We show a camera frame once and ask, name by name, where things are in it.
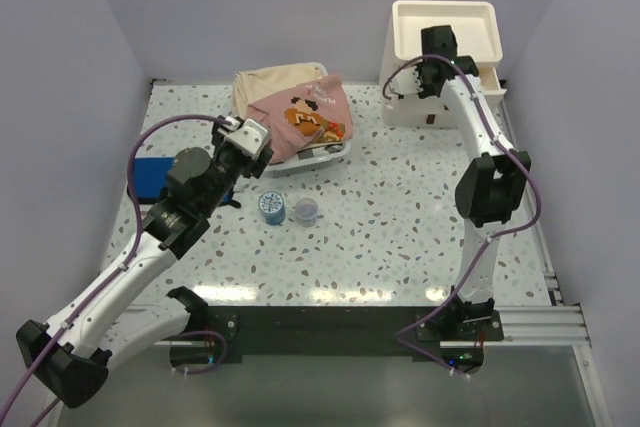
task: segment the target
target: white table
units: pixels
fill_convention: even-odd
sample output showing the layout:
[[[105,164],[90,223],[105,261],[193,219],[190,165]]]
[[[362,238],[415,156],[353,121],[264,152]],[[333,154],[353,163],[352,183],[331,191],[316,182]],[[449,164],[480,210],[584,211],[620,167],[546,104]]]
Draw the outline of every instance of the white table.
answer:
[[[355,125],[344,162],[291,177],[241,180],[235,199],[242,209],[216,210],[200,242],[134,305],[154,305],[180,285],[211,304],[428,306],[444,299],[460,268],[464,237],[454,206],[468,164],[460,134],[388,128],[380,120],[376,86],[347,85],[345,91]],[[230,86],[156,85],[144,128],[171,115],[226,114],[230,98]],[[173,156],[189,146],[211,150],[210,128],[193,121],[169,126],[138,155]],[[258,196],[267,191],[285,197],[289,215],[281,226],[260,217]],[[320,206],[315,227],[291,218],[303,197]],[[514,219],[526,216],[521,207]],[[133,212],[123,196],[106,263],[132,233]],[[501,241],[497,305],[550,305],[535,239],[528,231]]]

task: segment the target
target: pink cloth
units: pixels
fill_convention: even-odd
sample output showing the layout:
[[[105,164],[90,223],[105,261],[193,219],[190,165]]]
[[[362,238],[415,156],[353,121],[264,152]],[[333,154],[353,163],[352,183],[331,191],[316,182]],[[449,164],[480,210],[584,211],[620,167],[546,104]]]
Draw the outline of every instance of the pink cloth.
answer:
[[[340,143],[353,137],[353,120],[342,77],[331,74],[254,102],[247,118],[271,130],[271,163],[284,162],[307,145]]]

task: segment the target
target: gray floor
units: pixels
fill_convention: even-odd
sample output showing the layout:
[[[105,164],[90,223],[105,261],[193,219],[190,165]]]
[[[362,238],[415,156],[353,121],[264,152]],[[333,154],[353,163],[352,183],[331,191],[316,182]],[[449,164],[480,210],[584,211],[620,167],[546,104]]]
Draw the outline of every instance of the gray floor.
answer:
[[[254,357],[187,379],[154,347],[60,426],[591,426],[570,348],[487,349],[471,382],[402,358]]]

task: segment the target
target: clear plastic cup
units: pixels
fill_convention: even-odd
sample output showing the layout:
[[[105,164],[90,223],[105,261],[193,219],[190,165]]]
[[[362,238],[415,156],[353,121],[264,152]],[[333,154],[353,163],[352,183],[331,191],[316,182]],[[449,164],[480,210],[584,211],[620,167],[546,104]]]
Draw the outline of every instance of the clear plastic cup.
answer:
[[[303,227],[315,225],[318,218],[318,203],[313,199],[301,199],[295,207],[296,221]]]

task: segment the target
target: beige cloth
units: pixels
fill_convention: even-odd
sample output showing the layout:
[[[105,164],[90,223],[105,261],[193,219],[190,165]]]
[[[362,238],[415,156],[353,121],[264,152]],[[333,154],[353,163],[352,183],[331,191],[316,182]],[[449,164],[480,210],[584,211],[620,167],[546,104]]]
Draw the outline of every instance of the beige cloth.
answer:
[[[233,112],[243,119],[247,106],[281,90],[324,77],[314,64],[290,64],[238,72],[233,81]]]

